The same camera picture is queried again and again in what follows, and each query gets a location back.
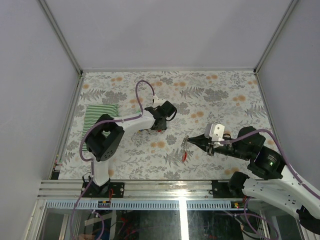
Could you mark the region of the red handled metal key tool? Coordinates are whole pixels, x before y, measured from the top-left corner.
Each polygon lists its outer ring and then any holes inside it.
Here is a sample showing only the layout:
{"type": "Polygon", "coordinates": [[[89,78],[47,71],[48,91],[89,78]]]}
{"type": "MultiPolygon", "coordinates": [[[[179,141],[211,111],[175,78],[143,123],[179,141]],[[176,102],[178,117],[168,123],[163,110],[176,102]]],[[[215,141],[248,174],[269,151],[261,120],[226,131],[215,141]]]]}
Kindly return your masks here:
{"type": "Polygon", "coordinates": [[[189,136],[186,135],[186,136],[183,138],[183,141],[182,141],[182,145],[181,145],[181,150],[182,150],[181,162],[182,162],[182,163],[185,163],[185,161],[186,161],[186,159],[187,159],[187,155],[188,155],[188,151],[187,151],[188,139],[189,139],[189,136]]]}

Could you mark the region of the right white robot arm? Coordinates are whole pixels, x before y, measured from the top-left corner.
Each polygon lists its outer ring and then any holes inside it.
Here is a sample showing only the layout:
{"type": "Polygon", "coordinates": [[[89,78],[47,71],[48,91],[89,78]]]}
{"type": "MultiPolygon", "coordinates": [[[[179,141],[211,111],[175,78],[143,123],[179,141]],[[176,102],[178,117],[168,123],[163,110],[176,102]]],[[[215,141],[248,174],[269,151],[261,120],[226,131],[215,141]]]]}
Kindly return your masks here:
{"type": "Polygon", "coordinates": [[[222,192],[233,197],[252,197],[262,200],[288,213],[305,229],[320,233],[320,192],[297,174],[283,156],[282,150],[275,151],[264,145],[266,138],[261,129],[243,127],[237,138],[224,133],[221,124],[208,124],[205,133],[187,137],[186,142],[206,152],[225,155],[248,162],[247,169],[256,177],[268,181],[277,188],[268,187],[235,171],[222,188],[222,192]]]}

